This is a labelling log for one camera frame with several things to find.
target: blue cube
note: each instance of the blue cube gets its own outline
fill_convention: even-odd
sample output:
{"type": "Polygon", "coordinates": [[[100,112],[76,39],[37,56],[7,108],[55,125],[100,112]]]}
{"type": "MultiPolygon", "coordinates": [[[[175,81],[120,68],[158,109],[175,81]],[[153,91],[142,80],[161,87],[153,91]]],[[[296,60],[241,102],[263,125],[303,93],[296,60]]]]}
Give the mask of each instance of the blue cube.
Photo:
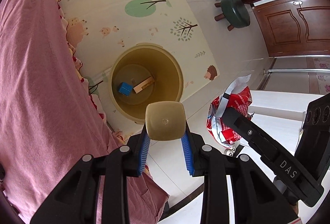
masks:
{"type": "Polygon", "coordinates": [[[118,92],[121,93],[121,94],[124,94],[125,96],[129,96],[132,89],[133,89],[133,86],[129,85],[128,83],[122,82],[119,85],[118,92]]]}

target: bucket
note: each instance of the bucket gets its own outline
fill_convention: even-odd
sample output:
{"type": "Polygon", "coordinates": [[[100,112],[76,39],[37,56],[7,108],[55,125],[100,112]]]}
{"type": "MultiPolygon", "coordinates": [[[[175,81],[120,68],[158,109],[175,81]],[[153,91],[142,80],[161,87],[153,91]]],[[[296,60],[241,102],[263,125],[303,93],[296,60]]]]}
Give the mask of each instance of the bucket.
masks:
{"type": "Polygon", "coordinates": [[[109,91],[117,110],[126,118],[144,124],[146,107],[158,101],[180,101],[183,76],[176,59],[164,48],[152,43],[139,43],[118,57],[109,77],[109,91]],[[155,82],[129,96],[118,92],[122,82],[133,87],[152,76],[155,82]]]}

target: green stool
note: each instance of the green stool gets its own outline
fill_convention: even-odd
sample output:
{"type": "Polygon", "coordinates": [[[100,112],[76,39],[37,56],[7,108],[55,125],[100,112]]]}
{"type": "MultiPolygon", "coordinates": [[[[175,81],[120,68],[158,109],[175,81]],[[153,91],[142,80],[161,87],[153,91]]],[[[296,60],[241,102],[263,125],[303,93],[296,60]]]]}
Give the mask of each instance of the green stool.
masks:
{"type": "Polygon", "coordinates": [[[229,31],[250,25],[249,12],[241,0],[221,0],[221,3],[214,5],[222,9],[222,14],[215,16],[214,19],[219,21],[226,18],[230,23],[228,26],[229,31]]]}

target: red plastic bag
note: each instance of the red plastic bag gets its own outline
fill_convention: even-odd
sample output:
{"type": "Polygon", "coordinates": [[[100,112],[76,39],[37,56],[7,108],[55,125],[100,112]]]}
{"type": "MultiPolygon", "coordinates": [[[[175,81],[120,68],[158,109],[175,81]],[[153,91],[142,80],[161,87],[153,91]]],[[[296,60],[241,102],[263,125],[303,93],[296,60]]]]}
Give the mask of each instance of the red plastic bag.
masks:
{"type": "Polygon", "coordinates": [[[233,107],[242,115],[251,119],[251,116],[247,113],[252,103],[250,89],[247,86],[250,77],[251,75],[238,77],[230,84],[225,93],[212,101],[210,105],[206,128],[215,140],[224,147],[229,148],[241,138],[239,134],[222,122],[221,117],[225,109],[233,107]]]}

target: door panel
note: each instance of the door panel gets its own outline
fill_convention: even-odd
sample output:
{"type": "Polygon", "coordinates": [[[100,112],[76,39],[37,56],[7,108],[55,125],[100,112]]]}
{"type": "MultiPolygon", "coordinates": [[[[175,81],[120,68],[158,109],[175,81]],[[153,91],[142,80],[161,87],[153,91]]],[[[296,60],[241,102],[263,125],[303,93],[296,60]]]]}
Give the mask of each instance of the door panel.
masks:
{"type": "Polygon", "coordinates": [[[255,15],[270,57],[330,54],[329,0],[277,0],[255,15]]]}

